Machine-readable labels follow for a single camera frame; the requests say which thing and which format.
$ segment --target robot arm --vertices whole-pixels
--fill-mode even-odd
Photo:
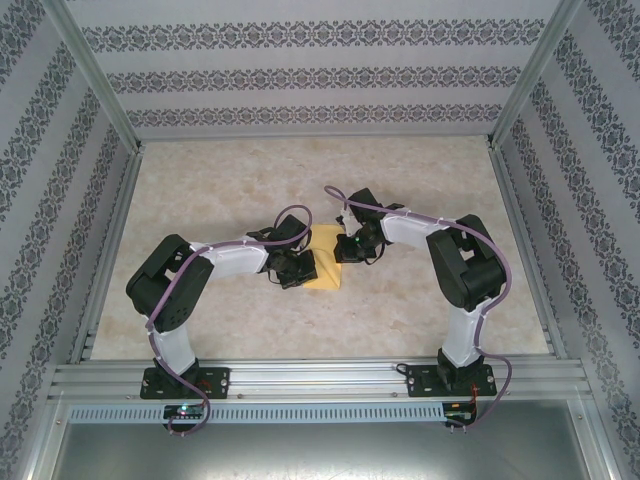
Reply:
[[[208,282],[233,275],[274,271],[280,285],[286,289],[316,278],[313,253],[296,250],[300,240],[269,245],[293,238],[305,229],[302,222],[289,215],[277,228],[250,232],[237,241],[225,242],[231,245],[204,251],[191,262],[149,332],[159,357],[173,372],[184,377],[189,376],[192,367],[197,369],[185,322]],[[169,272],[175,274],[185,260],[202,247],[205,244],[189,243],[175,234],[158,245],[127,284],[126,293],[138,313],[146,318],[151,316],[171,282]]]
[[[349,200],[381,207],[369,189],[353,194]],[[477,238],[443,225],[407,216],[409,210],[393,204],[381,213],[351,206],[355,220],[362,225],[351,235],[339,235],[335,257],[341,263],[357,263],[376,258],[380,245],[404,243],[431,254],[440,289],[450,303],[449,330],[438,352],[438,374],[450,389],[472,377],[483,363],[475,347],[475,333],[484,308],[500,294],[506,282],[504,266],[491,248]],[[338,221],[353,224],[349,212]],[[482,221],[467,215],[456,221],[491,238]]]

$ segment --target mounting plate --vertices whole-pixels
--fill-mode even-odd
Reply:
[[[212,400],[224,400],[229,391],[231,370],[219,367],[200,367],[193,385],[202,390]],[[147,368],[142,377],[140,398],[143,400],[199,399],[197,393],[167,377],[157,367]]]
[[[447,390],[438,376],[438,365],[407,365],[407,392],[410,397],[465,397],[472,396],[472,387],[477,387],[478,397],[494,397],[498,393],[491,365],[482,365],[478,373],[465,382]]]

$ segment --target black bracket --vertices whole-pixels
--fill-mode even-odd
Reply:
[[[498,393],[491,365],[481,365],[476,374],[447,386],[438,374],[438,365],[406,365],[396,371],[406,377],[407,393],[412,398],[428,397],[493,397]]]
[[[466,215],[456,223],[491,239],[475,215]],[[427,245],[438,285],[451,305],[472,312],[479,303],[500,294],[507,277],[504,266],[488,245],[455,228],[427,236]],[[473,252],[473,255],[465,259],[462,252]]]
[[[127,283],[126,293],[138,313],[151,316],[171,283],[167,271],[176,273],[192,253],[189,242],[180,235],[169,235],[160,242]],[[154,327],[159,333],[175,330],[187,321],[212,271],[209,260],[194,259],[156,318]]]
[[[354,202],[363,203],[365,205],[371,205],[373,207],[382,207],[381,203],[378,203],[376,198],[368,188],[358,190],[356,193],[349,197],[349,200]],[[398,210],[403,208],[404,205],[399,203],[393,203],[386,208],[390,210]],[[347,237],[341,233],[337,237],[337,243],[333,250],[333,254],[337,263],[360,263],[367,262],[368,260],[378,257],[376,248],[382,245],[391,245],[384,238],[382,232],[382,226],[380,220],[384,218],[386,213],[376,212],[375,210],[369,210],[363,207],[356,207],[351,205],[349,207],[356,221],[362,225],[356,234],[352,237]],[[336,221],[340,225],[344,225],[342,216],[336,218]]]
[[[211,400],[224,400],[229,392],[231,370],[222,367],[199,367],[198,361],[182,375],[187,382],[202,390]],[[147,368],[142,377],[140,398],[143,400],[199,399],[193,390],[185,387],[157,363]]]
[[[444,416],[447,419],[451,419],[451,422],[446,422],[446,426],[460,427],[460,424],[471,425],[476,421],[478,416],[478,406],[475,400],[471,402],[457,402],[457,403],[443,403]]]
[[[277,227],[267,227],[257,232],[249,232],[248,236],[262,242],[276,242],[293,238],[301,234],[307,226],[293,215],[287,215]],[[308,234],[308,242],[311,240],[311,232]],[[258,273],[274,271],[282,289],[298,287],[309,280],[318,278],[316,262],[311,250],[303,252],[294,251],[302,239],[295,240],[286,245],[265,246],[269,254],[262,270]]]
[[[199,423],[205,414],[204,405],[189,405],[186,403],[180,405],[165,405],[162,412],[162,419],[167,422],[163,422],[162,426],[169,430],[169,422],[174,420],[187,420],[188,423],[174,423],[171,430],[177,433],[188,432],[195,424]]]

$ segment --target black joint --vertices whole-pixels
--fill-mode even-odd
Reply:
[[[293,215],[287,217],[276,228],[270,229],[266,234],[266,229],[261,230],[261,236],[249,233],[247,235],[260,238],[262,241],[277,242],[287,240],[304,232],[307,226]],[[283,289],[298,287],[309,280],[318,278],[316,272],[316,262],[311,250],[303,252],[293,251],[302,242],[302,238],[284,245],[265,245],[265,250],[269,253],[262,272],[274,271],[278,282]]]
[[[363,188],[349,197],[353,202],[363,203],[374,207],[382,207],[368,188]],[[397,210],[404,205],[393,203],[387,208]],[[368,208],[350,205],[355,219],[362,225],[355,235],[347,237],[339,234],[337,244],[334,249],[334,256],[337,263],[360,263],[377,257],[376,248],[382,244],[389,245],[384,238],[380,220],[386,215],[383,212],[376,212]],[[342,217],[336,219],[343,225]]]
[[[457,223],[491,239],[475,215],[467,215]],[[454,307],[472,312],[482,301],[500,294],[506,272],[487,244],[452,227],[429,235],[427,244],[440,290]],[[471,255],[465,259],[462,252]]]
[[[190,244],[180,235],[169,235],[156,247],[127,283],[126,293],[138,313],[151,316],[171,283],[167,271],[177,272],[191,254]],[[189,318],[212,271],[206,258],[191,262],[156,318],[159,333],[175,330]]]

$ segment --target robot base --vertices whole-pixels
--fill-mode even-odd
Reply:
[[[224,400],[229,391],[230,372],[228,368],[199,367],[196,360],[196,363],[181,376],[202,390],[210,399]],[[140,398],[143,400],[191,400],[199,399],[200,396],[172,378],[164,368],[156,365],[144,371]]]
[[[438,365],[398,365],[398,372],[407,378],[410,397],[494,397],[498,393],[491,365],[481,365],[473,376],[449,388],[438,374]]]

